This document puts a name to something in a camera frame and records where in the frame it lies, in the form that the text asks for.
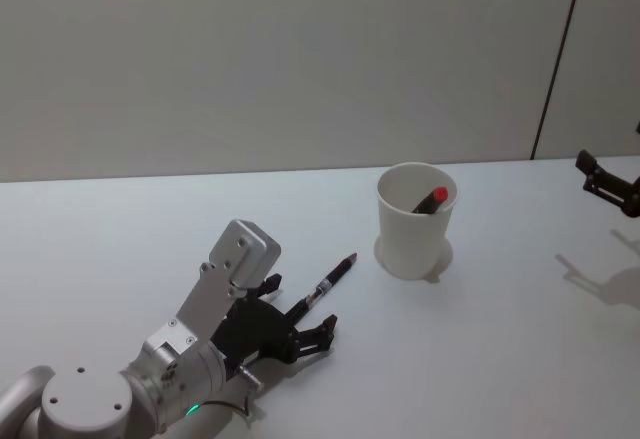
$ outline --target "paper cup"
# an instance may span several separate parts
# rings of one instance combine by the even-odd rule
[[[435,214],[411,211],[433,189],[444,186],[447,201]],[[378,180],[380,259],[396,277],[425,277],[438,260],[458,188],[447,173],[429,164],[407,162],[388,169]]]

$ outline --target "marker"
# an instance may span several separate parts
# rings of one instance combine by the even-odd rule
[[[434,214],[448,198],[449,191],[446,187],[436,187],[411,212],[413,214]]]
[[[335,286],[336,283],[342,279],[342,276],[351,269],[357,258],[358,254],[354,252],[344,259],[333,271],[327,274],[327,276],[320,281],[311,294],[300,299],[295,306],[293,306],[289,312],[284,315],[284,317],[287,318],[291,324],[297,324],[300,322],[300,319],[309,312],[313,305],[318,302],[322,296],[329,292],[329,289]]]

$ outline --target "cup rim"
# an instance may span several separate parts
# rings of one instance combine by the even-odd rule
[[[407,212],[407,211],[403,211],[402,209],[398,209],[395,206],[392,206],[391,204],[389,204],[387,202],[387,200],[382,197],[382,194],[380,194],[380,181],[382,181],[382,178],[385,176],[385,174],[394,171],[395,169],[399,169],[401,167],[406,167],[406,166],[427,166],[431,169],[437,169],[438,171],[442,172],[443,174],[446,174],[447,177],[449,177],[449,179],[451,179],[451,181],[456,185],[456,197],[453,198],[453,201],[451,201],[451,203],[449,203],[447,206],[443,207],[442,209],[438,209],[435,214],[414,214],[412,212]],[[451,177],[450,174],[448,174],[447,172],[443,171],[442,169],[437,168],[436,166],[434,166],[433,164],[429,164],[427,162],[418,162],[418,161],[412,161],[412,162],[401,162],[400,164],[395,164],[391,167],[389,167],[386,171],[384,171],[380,177],[378,178],[378,183],[376,184],[376,194],[378,195],[378,200],[380,202],[382,202],[385,206],[387,206],[389,209],[402,214],[402,215],[406,215],[406,216],[410,216],[413,218],[416,218],[416,216],[421,216],[421,217],[429,217],[429,216],[436,216],[438,214],[442,214],[445,213],[447,211],[449,211],[450,209],[453,208],[453,206],[456,205],[456,203],[458,202],[458,197],[460,196],[460,192],[458,191],[458,183],[453,179],[453,177]]]

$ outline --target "white table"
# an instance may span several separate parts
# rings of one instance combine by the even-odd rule
[[[334,351],[291,377],[263,364],[276,384],[250,430],[203,408],[168,437],[636,438],[639,259],[610,230],[640,239],[640,219],[583,192],[573,161],[442,167],[461,197],[435,284],[374,258],[380,168],[1,184],[0,385],[39,363],[122,368],[240,217],[283,247],[282,309],[359,253],[302,324],[335,312]],[[565,280],[557,254],[602,284],[632,269],[610,284],[636,307]]]

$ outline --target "white wall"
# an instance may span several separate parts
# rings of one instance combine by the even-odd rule
[[[0,180],[528,157],[569,0],[0,0]]]
[[[578,0],[536,154],[640,154],[640,0]]]

